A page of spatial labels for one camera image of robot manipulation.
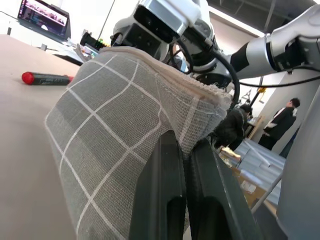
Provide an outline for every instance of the checkered towel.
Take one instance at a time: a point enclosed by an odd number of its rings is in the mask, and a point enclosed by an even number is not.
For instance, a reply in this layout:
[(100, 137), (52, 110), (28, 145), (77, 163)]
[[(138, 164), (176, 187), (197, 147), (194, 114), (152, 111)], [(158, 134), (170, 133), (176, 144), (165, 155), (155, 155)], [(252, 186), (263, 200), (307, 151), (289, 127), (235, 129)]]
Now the checkered towel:
[(188, 156), (230, 103), (135, 48), (106, 48), (83, 64), (45, 121), (77, 237), (127, 239), (136, 182), (159, 136), (174, 130)]

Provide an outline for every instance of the bright light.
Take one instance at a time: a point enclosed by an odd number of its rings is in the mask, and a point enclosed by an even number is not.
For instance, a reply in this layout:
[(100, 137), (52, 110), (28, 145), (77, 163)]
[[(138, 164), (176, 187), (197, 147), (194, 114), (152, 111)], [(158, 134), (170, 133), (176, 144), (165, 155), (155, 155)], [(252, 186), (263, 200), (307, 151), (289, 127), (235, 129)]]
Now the bright light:
[(225, 19), (227, 21), (229, 21), (230, 23), (233, 23), (233, 24), (237, 25), (238, 27), (240, 27), (240, 28), (242, 28), (244, 30), (247, 30), (248, 32), (250, 32), (250, 33), (252, 33), (252, 34), (254, 34), (254, 35), (258, 36), (258, 37), (263, 37), (265, 35), (262, 31), (259, 31), (259, 30), (255, 29), (255, 28), (253, 28), (252, 26), (249, 26), (249, 25), (247, 25), (247, 24), (245, 24), (245, 23), (243, 23), (243, 22), (241, 22), (241, 21), (239, 21), (239, 20), (237, 20), (237, 19), (235, 19), (235, 18), (233, 18), (233, 17), (231, 17), (231, 16), (229, 16), (229, 15), (227, 15), (227, 14), (225, 14), (225, 13), (223, 13), (223, 12), (213, 8), (213, 7), (211, 7), (211, 6), (209, 6), (209, 11), (211, 13), (213, 13), (213, 14), (215, 14), (215, 15), (217, 15), (217, 16), (219, 16), (219, 17), (221, 17), (221, 18), (223, 18), (223, 19)]

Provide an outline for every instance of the laptop screen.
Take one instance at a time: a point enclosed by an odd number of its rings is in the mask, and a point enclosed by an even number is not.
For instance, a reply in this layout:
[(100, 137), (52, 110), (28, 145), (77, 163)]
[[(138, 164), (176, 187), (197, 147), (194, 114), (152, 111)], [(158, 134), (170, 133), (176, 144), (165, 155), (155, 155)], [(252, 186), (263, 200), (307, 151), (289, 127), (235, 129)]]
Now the laptop screen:
[(65, 39), (69, 16), (41, 0), (22, 0), (18, 19)]

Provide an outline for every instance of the red marker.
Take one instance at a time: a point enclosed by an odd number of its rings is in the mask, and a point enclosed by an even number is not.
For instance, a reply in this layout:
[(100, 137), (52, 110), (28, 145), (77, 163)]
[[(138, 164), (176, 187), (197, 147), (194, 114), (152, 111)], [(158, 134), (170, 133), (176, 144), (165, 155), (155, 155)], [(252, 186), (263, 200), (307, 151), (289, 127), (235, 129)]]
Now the red marker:
[(60, 85), (66, 86), (74, 79), (73, 76), (43, 74), (27, 71), (22, 74), (22, 81), (28, 85)]

